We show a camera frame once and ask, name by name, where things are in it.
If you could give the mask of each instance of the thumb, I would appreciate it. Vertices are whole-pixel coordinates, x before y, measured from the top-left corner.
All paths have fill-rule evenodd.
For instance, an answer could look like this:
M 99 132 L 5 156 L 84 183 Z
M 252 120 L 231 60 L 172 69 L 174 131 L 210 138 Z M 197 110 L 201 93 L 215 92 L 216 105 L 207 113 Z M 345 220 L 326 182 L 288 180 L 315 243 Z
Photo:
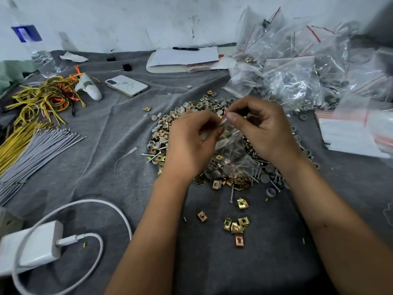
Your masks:
M 238 113 L 229 112 L 226 117 L 229 123 L 231 123 L 236 129 L 240 130 L 247 138 L 253 136 L 255 130 L 258 129 Z
M 220 135 L 224 132 L 224 127 L 220 126 L 219 128 L 216 128 L 213 130 L 207 139 L 203 142 L 203 146 L 206 147 L 207 149 L 213 149 L 216 146 L 217 140 L 219 139 Z

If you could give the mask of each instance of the person's right hand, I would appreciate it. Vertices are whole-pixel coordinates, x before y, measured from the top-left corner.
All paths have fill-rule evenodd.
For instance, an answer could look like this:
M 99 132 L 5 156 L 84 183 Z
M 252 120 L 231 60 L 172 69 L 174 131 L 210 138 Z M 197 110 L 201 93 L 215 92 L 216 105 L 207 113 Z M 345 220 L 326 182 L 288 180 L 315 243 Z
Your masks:
M 258 155 L 281 172 L 304 158 L 296 144 L 281 106 L 252 96 L 231 104 L 225 112 L 229 122 L 249 140 Z

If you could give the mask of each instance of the fingernail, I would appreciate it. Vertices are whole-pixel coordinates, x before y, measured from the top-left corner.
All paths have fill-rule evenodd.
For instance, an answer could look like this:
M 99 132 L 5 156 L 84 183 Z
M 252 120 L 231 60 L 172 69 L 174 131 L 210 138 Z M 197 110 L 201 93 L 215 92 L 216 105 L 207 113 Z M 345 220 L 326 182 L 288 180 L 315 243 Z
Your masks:
M 235 113 L 232 113 L 232 112 L 229 112 L 227 115 L 226 115 L 226 117 L 227 117 L 227 119 L 229 120 L 229 122 L 234 122 L 235 120 L 236 120 L 236 114 Z

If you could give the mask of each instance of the white wall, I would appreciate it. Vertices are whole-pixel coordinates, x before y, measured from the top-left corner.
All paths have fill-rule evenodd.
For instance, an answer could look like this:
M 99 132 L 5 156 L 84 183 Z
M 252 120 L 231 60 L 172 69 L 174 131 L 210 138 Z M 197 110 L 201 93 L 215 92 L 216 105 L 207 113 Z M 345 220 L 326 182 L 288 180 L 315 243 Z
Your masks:
M 312 15 L 318 26 L 357 20 L 362 31 L 369 31 L 376 24 L 382 31 L 378 35 L 388 37 L 376 19 L 392 4 L 392 0 L 14 1 L 29 15 L 49 50 L 105 53 L 234 42 L 247 5 L 266 18 L 280 6 L 288 17 Z M 0 0 L 0 60 L 27 59 L 26 50 L 9 28 L 5 6 L 7 1 Z M 386 30 L 390 29 L 392 24 L 387 25 Z

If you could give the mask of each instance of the charging cable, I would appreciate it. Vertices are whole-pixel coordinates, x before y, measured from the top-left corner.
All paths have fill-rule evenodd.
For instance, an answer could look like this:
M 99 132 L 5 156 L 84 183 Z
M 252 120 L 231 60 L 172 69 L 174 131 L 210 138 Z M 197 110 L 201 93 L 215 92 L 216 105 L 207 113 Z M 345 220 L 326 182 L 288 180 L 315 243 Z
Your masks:
M 45 216 L 44 218 L 42 218 L 38 223 L 36 223 L 32 229 L 22 238 L 22 241 L 20 242 L 18 248 L 17 248 L 17 252 L 15 254 L 15 259 L 14 262 L 12 264 L 12 280 L 14 282 L 14 285 L 16 287 L 16 289 L 22 294 L 22 295 L 35 295 L 34 293 L 30 293 L 28 292 L 25 287 L 22 286 L 22 283 L 20 282 L 19 276 L 17 274 L 17 269 L 20 267 L 19 263 L 20 263 L 20 258 L 22 256 L 23 253 L 23 249 L 27 243 L 27 240 L 29 239 L 29 237 L 31 236 L 31 234 L 42 224 L 44 223 L 48 218 L 52 217 L 53 215 L 55 215 L 56 213 L 58 213 L 59 211 L 76 205 L 76 204 L 80 204 L 80 203 L 88 203 L 88 202 L 93 202 L 93 203 L 101 203 L 101 204 L 105 204 L 108 206 L 111 206 L 113 209 L 115 209 L 120 216 L 123 218 L 125 225 L 127 226 L 127 230 L 128 230 L 128 234 L 130 236 L 130 240 L 132 238 L 132 233 L 131 233 L 131 228 L 130 228 L 130 224 L 127 221 L 127 218 L 125 217 L 125 215 L 121 212 L 121 210 L 119 208 L 117 208 L 115 205 L 113 205 L 112 203 L 106 202 L 106 201 L 102 201 L 102 200 L 96 200 L 96 199 L 86 199 L 86 200 L 79 200 L 79 201 L 75 201 L 75 202 L 71 202 L 69 204 L 66 204 L 60 208 L 57 208 L 56 210 L 52 211 L 51 213 L 49 213 L 47 216 Z M 70 237 L 66 237 L 66 238 L 62 238 L 60 240 L 56 241 L 56 246 L 58 247 L 62 247 L 62 246 L 66 246 L 72 243 L 75 243 L 83 238 L 86 237 L 95 237 L 98 239 L 99 241 L 99 253 L 98 253 L 98 257 L 96 259 L 96 261 L 94 262 L 93 266 L 91 267 L 91 269 L 85 274 L 84 277 L 82 277 L 78 282 L 76 282 L 74 285 L 72 285 L 71 287 L 65 289 L 62 292 L 53 294 L 53 295 L 64 295 L 68 292 L 70 292 L 71 290 L 75 289 L 77 286 L 79 286 L 81 283 L 83 283 L 86 278 L 94 271 L 94 269 L 96 268 L 99 260 L 101 259 L 102 256 L 102 252 L 104 250 L 104 242 L 101 238 L 100 235 L 96 234 L 96 233 L 86 233 L 86 234 L 81 234 L 81 235 L 73 235 Z

